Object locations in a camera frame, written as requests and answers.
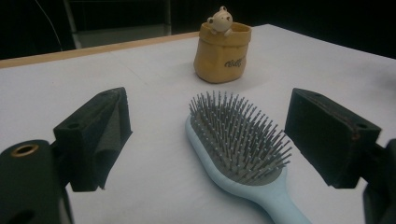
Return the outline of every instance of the white table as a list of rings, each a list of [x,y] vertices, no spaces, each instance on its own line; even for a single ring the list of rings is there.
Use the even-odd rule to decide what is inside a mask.
[[[55,140],[52,129],[96,93],[127,90],[134,133],[106,190],[68,189],[78,224],[272,223],[255,203],[218,188],[184,130],[192,96],[239,93],[285,126],[292,88],[322,93],[396,136],[396,61],[335,46],[272,25],[254,27],[244,75],[213,85],[194,74],[198,38],[0,69],[0,151]],[[364,223],[361,193],[327,187],[295,148],[290,197],[313,223]]]

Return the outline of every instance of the bear figurine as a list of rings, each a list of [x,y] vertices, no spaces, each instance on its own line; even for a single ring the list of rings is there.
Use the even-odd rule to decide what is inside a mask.
[[[226,7],[220,7],[220,11],[213,17],[209,17],[207,23],[209,23],[213,35],[217,32],[224,32],[224,36],[228,36],[232,32],[233,16],[227,11]]]

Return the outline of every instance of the gray bristle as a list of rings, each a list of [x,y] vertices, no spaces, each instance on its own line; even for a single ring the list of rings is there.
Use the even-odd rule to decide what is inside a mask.
[[[286,166],[290,140],[244,97],[197,95],[191,100],[191,126],[217,168],[245,185],[262,185]]]

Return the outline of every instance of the light blue hairbrush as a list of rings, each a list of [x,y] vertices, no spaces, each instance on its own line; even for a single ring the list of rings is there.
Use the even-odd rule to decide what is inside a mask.
[[[286,190],[286,136],[239,95],[200,94],[190,104],[186,132],[201,163],[222,189],[249,199],[276,224],[310,221]]]

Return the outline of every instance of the screw hole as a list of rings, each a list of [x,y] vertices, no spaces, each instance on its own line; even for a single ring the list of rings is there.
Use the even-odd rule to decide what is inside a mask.
[[[366,128],[367,128],[367,125],[365,125],[365,124],[358,124],[358,127],[363,128],[363,129],[366,129]]]
[[[24,146],[15,148],[11,152],[11,156],[24,157],[24,156],[34,153],[36,150],[38,150],[38,145],[24,145]]]

